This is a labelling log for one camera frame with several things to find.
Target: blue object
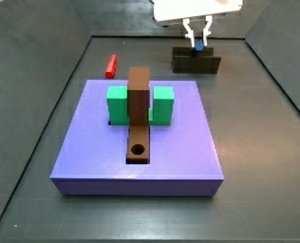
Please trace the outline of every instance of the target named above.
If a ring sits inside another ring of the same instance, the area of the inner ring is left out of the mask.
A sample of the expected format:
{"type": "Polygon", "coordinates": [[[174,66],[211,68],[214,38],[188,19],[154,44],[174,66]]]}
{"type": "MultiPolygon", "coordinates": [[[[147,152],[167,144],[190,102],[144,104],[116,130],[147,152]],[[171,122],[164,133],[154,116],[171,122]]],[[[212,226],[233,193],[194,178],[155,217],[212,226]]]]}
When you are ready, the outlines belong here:
{"type": "Polygon", "coordinates": [[[195,41],[194,48],[191,49],[191,56],[195,57],[198,53],[204,49],[204,45],[202,41],[195,41]]]}
{"type": "Polygon", "coordinates": [[[204,48],[203,42],[202,41],[196,41],[195,42],[195,50],[200,51],[200,50],[203,50],[203,48],[204,48]]]}

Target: purple box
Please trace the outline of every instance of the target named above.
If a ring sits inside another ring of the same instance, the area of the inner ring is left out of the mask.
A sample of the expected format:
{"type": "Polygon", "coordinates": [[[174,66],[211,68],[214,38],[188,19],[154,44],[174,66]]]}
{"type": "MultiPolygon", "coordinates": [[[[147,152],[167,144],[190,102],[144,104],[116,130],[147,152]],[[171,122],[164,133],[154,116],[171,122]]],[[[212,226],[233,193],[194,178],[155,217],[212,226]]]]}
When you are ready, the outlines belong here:
{"type": "Polygon", "coordinates": [[[172,86],[170,126],[150,127],[150,164],[126,164],[128,126],[110,126],[107,89],[127,81],[88,80],[51,179],[65,195],[212,196],[223,181],[196,84],[172,86]]]}

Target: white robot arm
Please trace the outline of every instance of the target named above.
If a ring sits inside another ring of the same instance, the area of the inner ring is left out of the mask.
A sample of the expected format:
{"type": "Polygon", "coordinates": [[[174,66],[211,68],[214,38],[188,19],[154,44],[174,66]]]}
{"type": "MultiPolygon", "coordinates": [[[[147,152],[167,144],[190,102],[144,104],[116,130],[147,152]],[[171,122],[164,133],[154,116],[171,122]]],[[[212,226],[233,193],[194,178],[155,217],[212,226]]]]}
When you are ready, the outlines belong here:
{"type": "Polygon", "coordinates": [[[203,28],[202,47],[207,45],[207,36],[211,34],[212,15],[239,11],[242,0],[152,0],[154,21],[158,26],[170,26],[183,23],[191,47],[195,47],[194,32],[188,27],[192,21],[206,20],[203,28]]]}

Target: green block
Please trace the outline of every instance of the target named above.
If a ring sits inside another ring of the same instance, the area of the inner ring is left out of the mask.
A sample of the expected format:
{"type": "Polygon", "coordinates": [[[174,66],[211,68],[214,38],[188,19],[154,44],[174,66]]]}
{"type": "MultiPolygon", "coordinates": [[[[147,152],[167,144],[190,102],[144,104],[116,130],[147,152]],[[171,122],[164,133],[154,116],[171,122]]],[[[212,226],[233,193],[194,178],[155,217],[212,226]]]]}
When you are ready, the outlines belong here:
{"type": "Polygon", "coordinates": [[[152,124],[170,125],[174,106],[174,89],[172,87],[154,87],[152,101],[152,124]]]}
{"type": "Polygon", "coordinates": [[[128,125],[127,86],[108,87],[107,107],[111,125],[128,125]]]}

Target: gray wall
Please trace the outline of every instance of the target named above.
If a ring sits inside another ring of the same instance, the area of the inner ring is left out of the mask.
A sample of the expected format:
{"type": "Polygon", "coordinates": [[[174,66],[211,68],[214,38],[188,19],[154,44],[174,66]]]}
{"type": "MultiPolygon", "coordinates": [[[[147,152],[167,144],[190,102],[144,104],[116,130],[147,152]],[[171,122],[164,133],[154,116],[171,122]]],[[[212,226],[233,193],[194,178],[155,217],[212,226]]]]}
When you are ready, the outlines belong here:
{"type": "Polygon", "coordinates": [[[300,0],[274,0],[246,42],[300,109],[300,0]]]}
{"type": "Polygon", "coordinates": [[[69,1],[0,2],[0,214],[88,39],[69,1]]]}
{"type": "MultiPolygon", "coordinates": [[[[243,0],[241,12],[212,21],[211,37],[245,39],[271,0],[243,0]]],[[[72,0],[91,35],[183,36],[182,25],[156,27],[148,0],[72,0]]],[[[200,23],[192,25],[199,30],[200,23]]]]}

